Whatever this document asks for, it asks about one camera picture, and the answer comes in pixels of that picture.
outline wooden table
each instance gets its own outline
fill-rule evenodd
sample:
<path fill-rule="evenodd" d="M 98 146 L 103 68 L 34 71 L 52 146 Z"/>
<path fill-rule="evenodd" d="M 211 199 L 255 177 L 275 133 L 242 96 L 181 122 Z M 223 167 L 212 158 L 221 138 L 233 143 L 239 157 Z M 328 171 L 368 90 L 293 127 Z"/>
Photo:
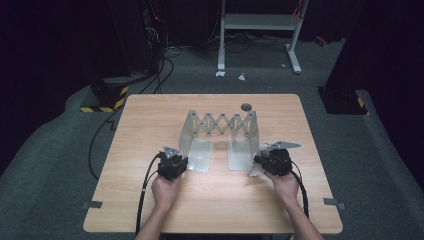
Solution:
<path fill-rule="evenodd" d="M 278 140 L 300 143 L 289 149 L 299 166 L 309 198 L 310 218 L 321 233 L 339 233 L 343 226 L 335 206 L 324 205 L 333 198 L 300 99 L 292 94 L 175 94 L 129 96 L 84 229 L 88 232 L 134 232 L 138 201 L 147 166 L 163 151 L 178 148 L 181 129 L 189 110 L 198 116 L 212 113 L 245 114 L 241 104 L 256 111 L 260 142 Z M 213 141 L 206 173 L 186 171 L 178 199 L 163 226 L 167 233 L 290 233 L 294 232 L 285 209 L 266 176 L 248 177 L 244 171 L 227 168 L 230 134 L 199 138 Z M 144 200 L 142 222 L 150 215 L 154 198 L 150 183 Z M 302 196 L 299 191 L 299 203 Z"/>

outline human hand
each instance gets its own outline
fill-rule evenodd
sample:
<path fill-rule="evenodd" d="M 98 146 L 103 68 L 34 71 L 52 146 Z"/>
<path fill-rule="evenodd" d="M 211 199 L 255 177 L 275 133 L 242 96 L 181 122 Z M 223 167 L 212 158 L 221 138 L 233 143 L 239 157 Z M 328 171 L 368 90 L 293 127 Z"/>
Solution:
<path fill-rule="evenodd" d="M 158 175 L 152 183 L 152 192 L 156 200 L 156 207 L 168 211 L 175 202 L 180 188 L 181 175 L 169 181 Z"/>
<path fill-rule="evenodd" d="M 276 176 L 269 172 L 265 175 L 271 179 L 274 185 L 274 191 L 277 196 L 283 201 L 284 205 L 297 204 L 297 192 L 299 190 L 299 183 L 292 173 L 284 176 Z"/>

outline white metal stand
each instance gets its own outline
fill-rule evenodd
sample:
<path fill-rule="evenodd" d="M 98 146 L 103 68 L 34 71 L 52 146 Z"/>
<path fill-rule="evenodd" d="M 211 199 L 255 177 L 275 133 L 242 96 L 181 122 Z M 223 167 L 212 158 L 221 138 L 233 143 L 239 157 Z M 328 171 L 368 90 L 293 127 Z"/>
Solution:
<path fill-rule="evenodd" d="M 286 44 L 293 71 L 296 74 L 302 73 L 297 61 L 294 48 L 305 17 L 309 0 L 303 0 L 300 9 L 299 20 L 292 21 L 292 15 L 271 15 L 271 14 L 226 14 L 225 0 L 222 0 L 221 11 L 221 32 L 218 52 L 218 71 L 225 72 L 225 30 L 226 29 L 256 29 L 256 30 L 292 30 L 293 36 L 290 44 Z"/>

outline black electrical wire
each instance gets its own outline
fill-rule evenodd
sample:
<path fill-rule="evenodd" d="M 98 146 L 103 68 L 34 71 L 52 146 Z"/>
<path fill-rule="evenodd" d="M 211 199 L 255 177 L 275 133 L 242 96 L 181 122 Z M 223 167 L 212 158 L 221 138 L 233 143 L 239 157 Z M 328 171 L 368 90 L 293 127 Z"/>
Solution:
<path fill-rule="evenodd" d="M 152 173 L 152 175 L 149 176 L 150 169 L 152 168 L 153 163 L 155 160 L 160 156 L 160 153 L 156 154 L 156 156 L 152 159 L 150 162 L 149 167 L 147 168 L 146 176 L 144 178 L 143 187 L 141 189 L 141 195 L 140 195 L 140 201 L 138 202 L 138 211 L 137 211 L 137 225 L 135 227 L 135 235 L 137 236 L 138 232 L 140 232 L 140 223 L 141 223 L 141 211 L 143 210 L 143 202 L 144 202 L 144 196 L 146 194 L 146 188 L 147 184 L 149 183 L 150 178 L 153 176 L 155 172 Z"/>
<path fill-rule="evenodd" d="M 306 189 L 305 189 L 305 186 L 303 185 L 303 181 L 296 175 L 295 172 L 293 172 L 293 170 L 290 170 L 290 172 L 293 174 L 293 176 L 296 178 L 297 182 L 299 183 L 300 191 L 302 192 L 302 197 L 303 197 L 303 212 L 309 218 L 308 195 L 306 194 Z"/>
<path fill-rule="evenodd" d="M 159 82 L 158 83 L 158 86 L 156 87 L 156 89 L 155 89 L 155 91 L 153 92 L 153 93 L 156 93 L 156 91 L 158 90 L 158 89 L 160 89 L 160 86 L 168 79 L 168 77 L 172 74 L 172 72 L 174 71 L 174 63 L 171 61 L 171 60 L 169 60 L 169 59 L 167 59 L 167 58 L 163 58 L 163 60 L 165 61 L 165 60 L 167 60 L 170 64 L 171 64 L 171 71 L 169 71 L 169 73 L 168 73 L 168 75 L 166 75 L 166 77 L 161 81 L 161 82 Z"/>
<path fill-rule="evenodd" d="M 264 47 L 274 47 L 274 46 L 278 46 L 278 45 L 282 45 L 287 43 L 288 40 L 290 40 L 290 38 L 285 38 L 284 40 L 281 39 L 282 41 L 279 42 L 279 38 L 275 38 L 275 39 L 269 39 L 270 42 L 269 43 L 260 43 L 260 42 L 255 42 L 257 39 L 253 39 L 252 41 L 252 45 L 253 46 L 264 46 Z"/>
<path fill-rule="evenodd" d="M 211 40 L 213 38 L 213 35 L 215 34 L 215 31 L 218 27 L 218 21 L 220 19 L 220 15 L 221 15 L 221 0 L 218 1 L 217 3 L 217 9 L 216 9 L 216 20 L 215 20 L 215 26 L 213 27 L 212 33 L 210 34 L 210 37 L 208 38 L 208 41 Z"/>
<path fill-rule="evenodd" d="M 302 173 L 300 172 L 299 167 L 297 166 L 297 164 L 296 164 L 295 162 L 293 162 L 293 161 L 292 161 L 292 163 L 296 166 L 297 171 L 299 172 L 300 181 L 303 181 L 303 180 L 302 180 Z"/>
<path fill-rule="evenodd" d="M 140 92 L 138 92 L 138 94 L 142 94 L 154 81 L 156 81 L 156 79 L 158 79 L 159 75 L 162 73 L 163 67 L 164 65 L 162 64 L 156 76 Z"/>
<path fill-rule="evenodd" d="M 165 59 L 162 57 L 162 69 L 163 69 L 164 66 L 165 66 Z M 158 77 L 157 77 L 157 83 L 158 83 L 157 87 L 153 91 L 153 94 L 155 94 L 156 91 L 157 91 L 157 93 L 162 93 L 162 89 L 160 88 L 160 75 L 158 75 Z"/>
<path fill-rule="evenodd" d="M 245 51 L 247 51 L 251 46 L 252 46 L 252 42 L 251 41 L 246 41 L 246 42 L 240 42 L 240 43 L 242 43 L 242 44 L 245 44 L 245 43 L 247 43 L 248 45 L 247 45 L 247 47 L 245 47 L 244 49 L 242 49 L 242 50 L 239 50 L 239 51 L 235 51 L 235 50 L 232 50 L 232 49 L 230 49 L 230 48 L 228 48 L 228 46 L 226 45 L 225 46 L 225 49 L 227 50 L 227 51 L 229 51 L 229 52 L 232 52 L 232 53 L 242 53 L 242 52 L 245 52 Z"/>
<path fill-rule="evenodd" d="M 115 114 L 116 113 L 118 113 L 119 111 L 121 111 L 121 109 L 123 109 L 123 105 L 117 110 L 117 111 L 115 111 L 115 112 L 113 112 L 108 118 L 106 118 L 106 120 L 105 121 L 103 121 L 103 123 L 100 125 L 100 127 L 99 128 L 97 128 L 97 131 L 96 131 L 96 133 L 94 133 L 94 136 L 93 136 L 93 138 L 91 139 L 91 143 L 90 143 L 90 148 L 89 148 L 89 150 L 88 150 L 88 167 L 89 167 L 89 169 L 90 169 L 90 173 L 91 173 L 91 175 L 93 175 L 93 177 L 96 179 L 96 180 L 99 180 L 99 177 L 94 173 L 94 170 L 93 170 L 93 166 L 92 166 L 92 164 L 91 164 L 91 152 L 92 152 L 92 150 L 93 150 L 93 144 L 94 144 L 94 141 L 96 140 L 96 137 L 97 137 L 97 134 L 99 134 L 99 132 L 100 132 L 100 129 L 102 129 L 102 127 L 106 124 L 106 123 L 111 123 L 111 126 L 110 126 L 110 130 L 116 130 L 116 126 L 115 126 L 115 121 L 110 121 L 110 119 L 113 117 L 113 116 L 115 116 Z"/>
<path fill-rule="evenodd" d="M 157 71 L 158 71 L 158 69 L 155 68 L 155 69 L 153 69 L 153 71 L 149 72 L 146 76 L 139 77 L 139 78 L 136 78 L 136 79 L 133 79 L 131 81 L 124 82 L 124 83 L 108 83 L 107 86 L 108 87 L 125 87 L 125 86 L 129 86 L 129 85 L 132 85 L 132 84 L 140 83 L 140 82 L 143 82 L 143 81 L 146 81 L 146 80 L 152 78 L 157 73 Z"/>
<path fill-rule="evenodd" d="M 178 52 L 173 52 L 173 51 L 171 51 L 170 49 L 178 49 L 179 51 L 178 51 Z M 168 59 L 178 57 L 178 56 L 180 56 L 182 53 L 184 53 L 184 51 L 183 51 L 183 49 L 182 49 L 182 47 L 181 47 L 181 46 L 168 47 L 168 48 L 166 49 L 166 51 L 174 54 L 174 55 L 172 55 L 172 56 L 166 56 L 166 58 L 168 58 Z"/>

